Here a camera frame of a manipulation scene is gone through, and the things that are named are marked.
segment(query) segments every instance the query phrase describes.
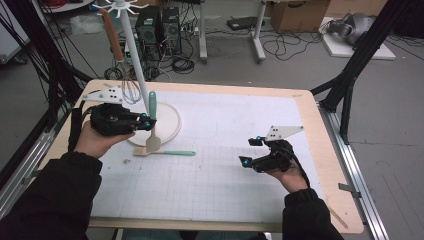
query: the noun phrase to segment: white board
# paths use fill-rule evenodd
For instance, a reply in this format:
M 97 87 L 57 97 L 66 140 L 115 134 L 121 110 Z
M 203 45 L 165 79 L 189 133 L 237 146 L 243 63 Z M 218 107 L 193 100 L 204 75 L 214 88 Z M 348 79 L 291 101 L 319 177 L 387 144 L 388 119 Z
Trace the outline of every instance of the white board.
M 238 156 L 269 154 L 249 138 L 271 125 L 301 126 L 289 98 L 157 91 L 159 102 L 182 118 L 179 134 L 164 150 L 194 150 L 196 156 L 132 156 L 130 142 L 114 146 L 101 160 L 103 183 L 92 216 L 221 222 L 281 222 L 288 193 L 267 174 L 241 166 Z M 324 198 L 306 135 L 287 138 Z

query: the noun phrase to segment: black metal pole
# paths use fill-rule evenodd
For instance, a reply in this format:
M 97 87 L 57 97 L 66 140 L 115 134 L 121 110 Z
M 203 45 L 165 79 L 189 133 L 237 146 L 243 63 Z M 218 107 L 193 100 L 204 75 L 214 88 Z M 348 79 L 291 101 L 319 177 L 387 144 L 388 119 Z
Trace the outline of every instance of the black metal pole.
M 340 134 L 345 144 L 349 144 L 347 132 L 355 81 L 412 1 L 388 0 L 340 75 L 311 90 L 313 95 L 317 95 L 331 88 L 325 99 L 320 101 L 320 106 L 329 112 L 335 112 L 344 99 Z

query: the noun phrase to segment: teal object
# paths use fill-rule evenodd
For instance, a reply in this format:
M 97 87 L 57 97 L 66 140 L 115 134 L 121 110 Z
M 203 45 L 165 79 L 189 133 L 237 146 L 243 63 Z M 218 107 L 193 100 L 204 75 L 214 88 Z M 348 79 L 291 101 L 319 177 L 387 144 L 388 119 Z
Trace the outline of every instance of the teal object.
M 194 155 L 196 155 L 196 152 L 193 152 L 193 151 L 163 151 L 163 154 L 194 156 Z
M 156 109 L 157 109 L 156 92 L 150 91 L 150 93 L 149 93 L 149 114 L 150 114 L 151 119 L 156 119 Z

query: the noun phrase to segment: black sleeve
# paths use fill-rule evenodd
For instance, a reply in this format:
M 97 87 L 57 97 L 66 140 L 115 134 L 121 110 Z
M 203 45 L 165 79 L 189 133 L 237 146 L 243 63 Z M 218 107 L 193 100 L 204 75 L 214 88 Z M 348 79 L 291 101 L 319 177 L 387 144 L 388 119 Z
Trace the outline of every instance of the black sleeve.
M 312 188 L 285 198 L 283 240 L 342 240 L 331 223 L 330 211 Z
M 0 221 L 1 239 L 82 239 L 101 168 L 83 153 L 50 160 Z

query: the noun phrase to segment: table leg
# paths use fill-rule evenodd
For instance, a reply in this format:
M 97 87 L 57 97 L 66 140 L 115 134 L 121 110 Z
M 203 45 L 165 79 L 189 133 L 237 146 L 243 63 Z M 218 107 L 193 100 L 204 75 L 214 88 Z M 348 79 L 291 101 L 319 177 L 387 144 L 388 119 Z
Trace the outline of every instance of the table leg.
M 205 0 L 200 1 L 200 29 L 199 29 L 199 52 L 200 60 L 203 63 L 207 62 L 208 50 L 206 48 L 206 33 L 205 33 Z
M 261 1 L 259 3 L 259 12 L 258 12 L 258 17 L 256 22 L 256 29 L 255 29 L 255 32 L 251 32 L 253 43 L 255 45 L 255 49 L 258 54 L 258 63 L 266 59 L 264 49 L 262 48 L 261 41 L 259 40 L 259 34 L 261 33 L 261 27 L 262 27 L 262 21 L 264 19 L 265 8 L 266 8 L 266 1 Z

